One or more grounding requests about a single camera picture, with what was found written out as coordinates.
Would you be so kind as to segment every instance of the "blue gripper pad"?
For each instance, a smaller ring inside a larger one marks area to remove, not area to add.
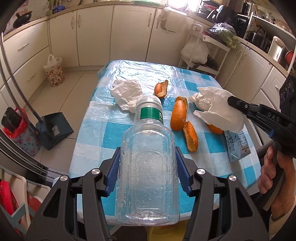
[[[120,148],[116,149],[113,157],[110,160],[112,159],[114,159],[114,161],[107,175],[107,186],[105,189],[105,193],[107,196],[109,196],[110,193],[114,191],[114,187],[117,181],[117,173],[118,173],[119,159],[120,159]]]
[[[184,192],[186,192],[188,196],[191,196],[192,188],[190,183],[190,175],[183,161],[184,156],[178,147],[175,147],[175,153],[176,153],[178,177],[179,177],[182,189]]]

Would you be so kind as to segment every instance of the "trash bin with red bag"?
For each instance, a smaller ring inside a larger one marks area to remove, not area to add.
[[[34,157],[40,150],[40,144],[36,133],[30,128],[28,122],[22,116],[20,125],[11,132],[3,127],[3,132],[24,152]]]

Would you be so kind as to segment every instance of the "human hand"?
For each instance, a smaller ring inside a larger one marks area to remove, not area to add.
[[[264,165],[261,168],[261,176],[258,180],[260,193],[264,194],[272,187],[272,179],[276,175],[276,166],[272,162],[274,157],[273,146],[270,146],[264,157]],[[284,169],[285,180],[278,195],[271,204],[271,214],[274,221],[278,220],[293,207],[295,202],[296,172],[291,157],[278,151],[277,156],[279,166]]]

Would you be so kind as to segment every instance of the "metal pole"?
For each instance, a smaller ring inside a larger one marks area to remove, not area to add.
[[[30,109],[30,111],[32,111],[33,115],[36,116],[37,120],[42,123],[43,120],[41,119],[41,117],[37,114],[37,112],[33,109],[33,107],[31,106],[31,104],[29,103],[29,101],[27,100],[27,98],[25,97],[24,93],[22,92],[22,90],[20,89],[20,86],[18,85],[12,71],[11,71],[11,68],[10,68],[10,65],[8,63],[8,60],[7,60],[7,56],[6,56],[6,53],[5,53],[5,49],[4,49],[4,45],[3,45],[3,33],[1,33],[1,36],[0,36],[0,47],[1,47],[1,51],[2,51],[2,55],[3,55],[3,59],[4,59],[4,63],[7,67],[7,70],[8,70],[8,73],[11,77],[11,80],[13,82],[13,84],[15,85],[18,93],[20,94],[20,96],[22,97],[22,99],[24,100],[24,102],[26,103],[26,105],[28,106],[28,108]]]
[[[1,35],[0,35],[0,47],[1,47],[1,51],[2,51],[2,53],[3,53],[2,48],[4,49],[4,47],[3,47],[3,38],[2,38],[2,34],[3,34],[3,33],[1,33]],[[3,67],[2,67],[2,64],[1,64],[1,60],[0,60],[0,73],[1,73],[1,76],[2,76],[3,82],[4,82],[5,86],[6,86],[6,89],[7,89],[8,93],[9,93],[9,95],[10,95],[10,97],[11,97],[13,103],[14,103],[15,106],[18,108],[20,114],[21,114],[21,115],[24,117],[24,119],[28,122],[28,124],[29,124],[29,126],[32,128],[32,130],[33,130],[36,134],[38,134],[38,133],[39,133],[38,130],[37,130],[36,127],[35,127],[35,126],[29,121],[28,117],[27,117],[26,114],[22,111],[20,105],[18,104],[17,100],[16,100],[15,97],[14,97],[14,95],[13,95],[11,89],[10,89],[10,86],[9,86],[7,80],[6,80],[6,77],[5,77],[5,74],[4,74],[4,70],[3,70]]]

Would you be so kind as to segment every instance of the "bottle label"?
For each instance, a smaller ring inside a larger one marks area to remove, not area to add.
[[[163,124],[163,114],[159,109],[154,107],[143,107],[141,108],[140,120],[142,119],[156,119]]]

